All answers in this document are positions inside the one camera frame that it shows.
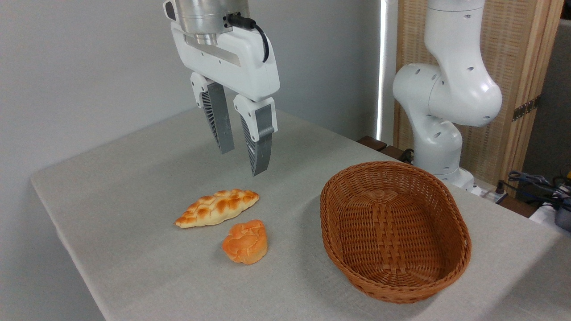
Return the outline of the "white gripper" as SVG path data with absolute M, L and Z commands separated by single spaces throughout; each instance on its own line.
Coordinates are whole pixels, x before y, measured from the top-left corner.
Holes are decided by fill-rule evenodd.
M 271 158 L 273 133 L 278 131 L 271 97 L 280 88 L 273 45 L 268 42 L 269 58 L 264 62 L 265 47 L 256 30 L 234 28 L 218 35 L 217 45 L 200 45 L 174 21 L 170 26 L 181 61 L 193 71 L 194 98 L 220 152 L 235 148 L 225 86 L 238 93 L 234 107 L 240 114 L 252 175 L 264 172 Z

